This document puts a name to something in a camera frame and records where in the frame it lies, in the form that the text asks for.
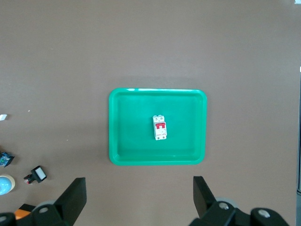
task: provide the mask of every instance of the green tray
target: green tray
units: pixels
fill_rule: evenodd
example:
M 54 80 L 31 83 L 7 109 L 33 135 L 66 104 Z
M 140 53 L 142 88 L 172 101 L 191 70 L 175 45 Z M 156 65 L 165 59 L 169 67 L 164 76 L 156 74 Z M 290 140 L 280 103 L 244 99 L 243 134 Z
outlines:
M 201 90 L 118 88 L 109 97 L 109 156 L 120 166 L 198 164 L 205 156 L 207 97 Z M 163 115 L 167 139 L 152 117 Z

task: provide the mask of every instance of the blue round object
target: blue round object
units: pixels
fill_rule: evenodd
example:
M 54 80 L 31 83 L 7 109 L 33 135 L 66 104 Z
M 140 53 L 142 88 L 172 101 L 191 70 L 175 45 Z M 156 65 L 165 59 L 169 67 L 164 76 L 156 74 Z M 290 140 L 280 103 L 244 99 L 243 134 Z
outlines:
M 0 177 L 0 195 L 6 194 L 11 190 L 11 181 L 6 177 Z

